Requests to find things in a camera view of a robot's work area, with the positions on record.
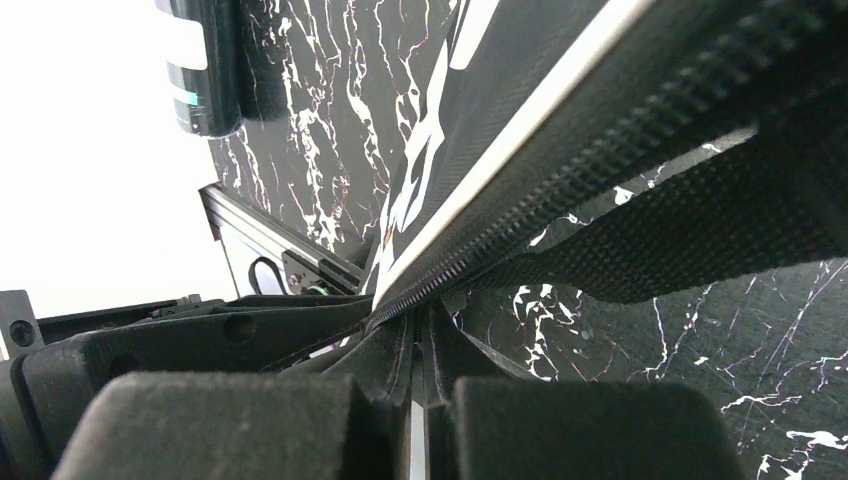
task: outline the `zipper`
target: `zipper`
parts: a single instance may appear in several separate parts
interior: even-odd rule
[[[750,125],[760,117],[778,115],[798,101],[809,100],[810,95],[824,87],[799,83],[792,77],[815,78],[816,72],[787,71],[787,64],[803,57],[799,52],[818,53],[821,48],[828,51],[830,47],[844,45],[843,32],[848,30],[846,7],[848,0],[765,0],[753,12],[738,14],[729,30],[716,29],[713,38],[668,67],[665,81],[658,84],[660,87],[653,95],[639,108],[610,124],[606,137],[595,139],[592,145],[597,145],[597,149],[589,153],[596,172],[587,171],[585,175],[591,178],[599,172],[632,169],[635,159],[640,158],[673,158],[697,145],[694,142],[699,139],[718,137],[738,126]],[[827,81],[832,87],[834,79]],[[728,102],[748,92],[755,93],[746,97],[746,102],[738,105]],[[687,137],[686,128],[695,126],[699,138]],[[617,160],[615,155],[622,152],[626,155]],[[648,164],[647,168],[658,163],[661,161]],[[479,276],[487,264],[493,266],[496,260],[506,258],[510,250],[575,206],[575,198],[563,193],[575,182],[572,166],[560,166],[495,223],[452,252],[441,255],[441,260],[431,268],[411,267],[407,272],[410,277],[421,280],[394,292],[392,299],[379,306],[369,319],[369,329],[444,291],[445,287],[461,286],[461,280],[468,274]],[[644,169],[631,172],[631,177]]]

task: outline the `nylon webbing strap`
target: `nylon webbing strap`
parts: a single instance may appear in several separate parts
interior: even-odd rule
[[[827,97],[470,286],[566,283],[630,303],[848,255],[848,101]]]

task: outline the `white label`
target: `white label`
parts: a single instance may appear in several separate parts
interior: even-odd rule
[[[178,67],[191,70],[206,70],[206,42],[203,25],[194,20],[177,18],[159,9],[160,31],[154,34],[161,40],[165,59]]]

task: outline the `bottle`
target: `bottle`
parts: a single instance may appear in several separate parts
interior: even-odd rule
[[[155,0],[180,127],[220,138],[241,125],[237,0]]]

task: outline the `zipper teeth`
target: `zipper teeth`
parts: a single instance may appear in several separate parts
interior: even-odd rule
[[[848,7],[848,0],[833,0],[831,3],[840,12]],[[604,137],[595,139],[589,148],[581,152],[579,162],[561,166],[496,224],[419,277],[435,278],[423,287],[413,285],[407,288],[397,300],[374,312],[371,325],[382,323],[419,302],[439,286],[456,278],[469,263],[488,256],[497,244],[514,240],[520,232],[537,230],[531,219],[552,218],[568,208],[573,195],[557,195],[558,189],[555,188],[566,177],[577,183],[572,187],[580,193],[588,193],[605,176],[631,164],[622,159],[640,158],[660,148],[665,139],[709,112],[735,89],[750,82],[755,73],[768,69],[780,55],[797,49],[805,35],[824,28],[824,18],[816,11],[823,8],[826,6],[816,8],[772,0],[764,2],[758,12],[739,19],[733,32],[716,38],[672,80],[663,83],[642,106],[621,118],[615,127],[605,132]],[[573,178],[574,166],[587,163],[595,169],[581,172],[588,178]]]

